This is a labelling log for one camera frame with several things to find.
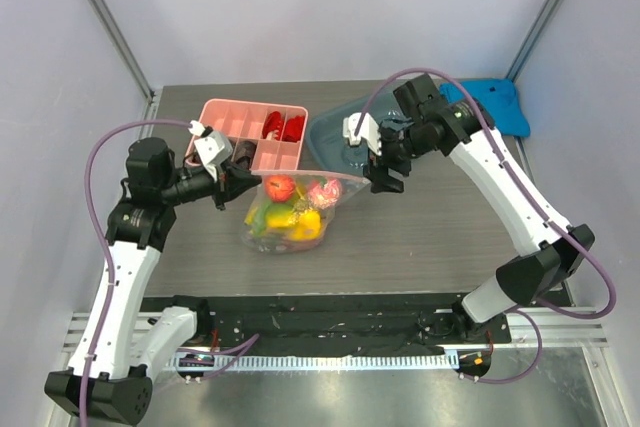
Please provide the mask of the green cucumber toy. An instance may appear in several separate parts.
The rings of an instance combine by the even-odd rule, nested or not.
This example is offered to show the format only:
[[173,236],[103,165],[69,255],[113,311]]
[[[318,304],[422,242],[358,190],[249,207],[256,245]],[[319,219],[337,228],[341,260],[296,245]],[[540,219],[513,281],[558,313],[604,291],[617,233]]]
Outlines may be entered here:
[[261,237],[267,233],[266,214],[271,205],[271,201],[266,201],[250,208],[245,217],[245,225],[248,228],[247,235],[249,237]]

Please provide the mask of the red strawberry toy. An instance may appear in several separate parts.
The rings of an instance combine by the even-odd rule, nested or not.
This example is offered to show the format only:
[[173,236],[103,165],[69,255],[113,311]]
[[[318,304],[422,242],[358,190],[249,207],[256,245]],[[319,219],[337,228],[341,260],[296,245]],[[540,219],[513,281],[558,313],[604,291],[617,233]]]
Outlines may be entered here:
[[273,202],[288,202],[296,193],[294,178],[285,174],[267,176],[263,181],[263,186],[267,196]]

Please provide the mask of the pink peach toy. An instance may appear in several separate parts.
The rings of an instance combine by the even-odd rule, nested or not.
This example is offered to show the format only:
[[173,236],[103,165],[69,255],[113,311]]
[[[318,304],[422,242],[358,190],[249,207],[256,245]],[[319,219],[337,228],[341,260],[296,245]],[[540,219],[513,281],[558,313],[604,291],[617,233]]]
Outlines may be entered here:
[[318,209],[335,206],[342,196],[342,183],[339,179],[314,180],[307,192],[310,204]]

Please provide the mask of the clear pink zip top bag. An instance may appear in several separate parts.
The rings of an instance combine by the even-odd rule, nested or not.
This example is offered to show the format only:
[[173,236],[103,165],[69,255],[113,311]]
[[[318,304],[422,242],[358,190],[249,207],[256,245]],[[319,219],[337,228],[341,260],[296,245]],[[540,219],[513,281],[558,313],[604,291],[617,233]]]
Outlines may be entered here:
[[331,171],[262,170],[241,238],[261,253],[282,254],[322,243],[336,209],[370,185],[362,176]]

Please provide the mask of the yellow bell pepper toy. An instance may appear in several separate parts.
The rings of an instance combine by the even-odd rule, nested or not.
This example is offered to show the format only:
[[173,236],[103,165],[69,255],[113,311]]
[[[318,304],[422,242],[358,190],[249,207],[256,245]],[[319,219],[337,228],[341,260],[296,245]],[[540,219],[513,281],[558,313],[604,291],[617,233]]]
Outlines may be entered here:
[[320,213],[316,210],[307,210],[298,216],[289,237],[293,241],[311,241],[319,238],[322,230]]

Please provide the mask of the green lime toy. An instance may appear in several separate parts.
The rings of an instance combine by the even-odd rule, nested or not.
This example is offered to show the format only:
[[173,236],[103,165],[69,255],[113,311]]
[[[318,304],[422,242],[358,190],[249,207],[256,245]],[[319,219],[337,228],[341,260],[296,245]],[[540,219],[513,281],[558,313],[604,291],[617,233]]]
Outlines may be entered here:
[[292,205],[272,203],[266,214],[268,230],[293,228],[297,224],[297,218],[297,212]]

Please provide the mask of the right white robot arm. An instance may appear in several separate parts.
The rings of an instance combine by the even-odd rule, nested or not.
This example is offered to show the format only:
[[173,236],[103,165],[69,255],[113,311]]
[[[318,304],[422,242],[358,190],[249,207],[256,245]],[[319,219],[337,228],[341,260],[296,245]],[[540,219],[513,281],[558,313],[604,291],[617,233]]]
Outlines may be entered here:
[[384,128],[364,107],[345,119],[343,135],[369,149],[363,173],[375,193],[401,193],[411,162],[439,152],[475,184],[506,228],[516,256],[456,305],[451,327],[472,342],[488,322],[517,306],[542,303],[545,295],[570,278],[587,259],[595,241],[585,224],[574,225],[536,189],[506,147],[491,115],[458,81],[461,99],[450,102],[435,85],[433,69],[413,70],[413,79],[394,91],[410,123]]

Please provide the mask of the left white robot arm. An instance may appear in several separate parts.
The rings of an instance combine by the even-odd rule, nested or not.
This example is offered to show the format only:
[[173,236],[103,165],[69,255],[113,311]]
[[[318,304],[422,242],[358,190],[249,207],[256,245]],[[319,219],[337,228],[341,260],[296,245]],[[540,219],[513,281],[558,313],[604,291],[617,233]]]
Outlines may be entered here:
[[105,267],[83,336],[63,371],[49,373],[46,394],[85,420],[136,426],[165,364],[185,343],[205,344],[213,332],[207,300],[176,295],[139,341],[134,328],[146,286],[176,221],[177,206],[211,198],[217,209],[258,186],[260,177],[235,164],[233,146],[213,131],[197,139],[197,167],[175,165],[157,137],[129,148],[125,194],[101,238]]

